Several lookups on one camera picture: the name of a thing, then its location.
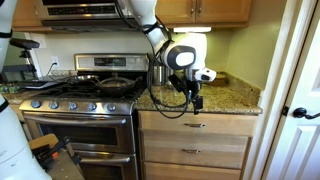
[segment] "oven door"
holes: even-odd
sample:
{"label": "oven door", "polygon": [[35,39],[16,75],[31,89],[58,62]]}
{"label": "oven door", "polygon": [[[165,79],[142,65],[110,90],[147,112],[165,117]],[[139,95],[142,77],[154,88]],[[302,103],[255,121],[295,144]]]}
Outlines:
{"label": "oven door", "polygon": [[74,150],[135,153],[132,116],[23,112],[33,138],[68,136]]}
{"label": "oven door", "polygon": [[85,179],[138,180],[135,155],[75,151],[81,158],[80,167]]}

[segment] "pot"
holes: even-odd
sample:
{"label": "pot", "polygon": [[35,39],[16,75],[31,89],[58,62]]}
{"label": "pot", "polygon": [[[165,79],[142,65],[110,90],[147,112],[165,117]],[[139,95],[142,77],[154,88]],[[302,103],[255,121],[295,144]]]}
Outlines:
{"label": "pot", "polygon": [[98,78],[99,76],[96,75],[71,76],[66,81],[70,84],[79,84],[85,82],[97,84],[100,82]]}

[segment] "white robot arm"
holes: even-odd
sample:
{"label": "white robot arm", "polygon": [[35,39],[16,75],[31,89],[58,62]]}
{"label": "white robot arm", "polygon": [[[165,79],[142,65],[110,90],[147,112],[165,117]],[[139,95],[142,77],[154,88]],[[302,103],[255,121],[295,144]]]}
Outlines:
{"label": "white robot arm", "polygon": [[156,59],[173,70],[184,70],[184,81],[178,77],[169,77],[176,90],[184,91],[193,103],[194,114],[202,109],[202,97],[198,96],[202,82],[213,81],[216,72],[205,67],[207,52],[207,39],[205,34],[187,33],[185,36],[174,42],[167,37],[162,29],[157,28],[155,6],[157,0],[119,0],[122,1],[128,10],[142,27],[154,51]]}
{"label": "white robot arm", "polygon": [[[11,24],[17,0],[0,0],[0,72],[12,35]],[[0,94],[0,179],[49,180],[32,155],[17,114]]]}
{"label": "white robot arm", "polygon": [[[155,6],[157,0],[122,0],[141,26],[157,23]],[[144,29],[155,52],[168,41],[159,28]],[[210,82],[216,72],[205,67],[207,39],[204,34],[187,33],[183,39],[170,42],[160,54],[162,63],[173,70],[185,70],[185,78],[190,81]]]}

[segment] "frying pan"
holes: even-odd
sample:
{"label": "frying pan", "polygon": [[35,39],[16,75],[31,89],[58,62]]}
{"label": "frying pan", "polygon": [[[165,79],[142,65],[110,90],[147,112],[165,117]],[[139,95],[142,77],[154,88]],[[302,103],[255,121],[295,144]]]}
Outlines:
{"label": "frying pan", "polygon": [[113,97],[121,97],[123,94],[130,91],[140,80],[142,80],[142,77],[139,77],[136,80],[130,80],[115,76],[101,81],[98,87],[103,93],[110,94]]}

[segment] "drawer handle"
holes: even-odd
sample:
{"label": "drawer handle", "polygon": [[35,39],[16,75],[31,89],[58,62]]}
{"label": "drawer handle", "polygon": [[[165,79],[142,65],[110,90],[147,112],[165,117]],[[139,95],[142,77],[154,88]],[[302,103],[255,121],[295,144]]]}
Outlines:
{"label": "drawer handle", "polygon": [[201,124],[189,124],[189,123],[184,123],[184,125],[189,126],[189,127],[196,127],[196,128],[202,128],[206,126],[206,124],[201,123]]}
{"label": "drawer handle", "polygon": [[201,152],[201,150],[199,150],[199,149],[196,149],[196,150],[182,149],[182,151],[189,153],[189,154],[198,154]]}

